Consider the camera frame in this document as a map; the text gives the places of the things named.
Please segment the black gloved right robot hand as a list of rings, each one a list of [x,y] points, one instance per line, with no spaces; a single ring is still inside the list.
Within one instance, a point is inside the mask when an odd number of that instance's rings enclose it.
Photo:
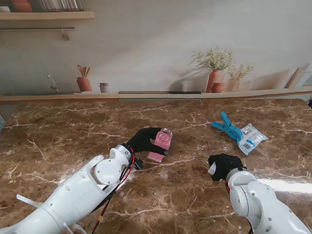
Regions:
[[[210,166],[214,163],[216,165],[215,173],[211,176],[213,181],[225,180],[228,173],[235,168],[246,169],[239,157],[227,154],[211,155],[208,158],[208,163]]]

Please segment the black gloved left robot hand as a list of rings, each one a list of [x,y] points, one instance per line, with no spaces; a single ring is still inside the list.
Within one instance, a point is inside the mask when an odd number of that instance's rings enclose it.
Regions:
[[[143,151],[157,153],[163,156],[168,155],[168,150],[154,145],[151,139],[155,140],[158,132],[162,129],[157,127],[149,127],[140,129],[127,143],[127,147],[131,148],[134,153]]]

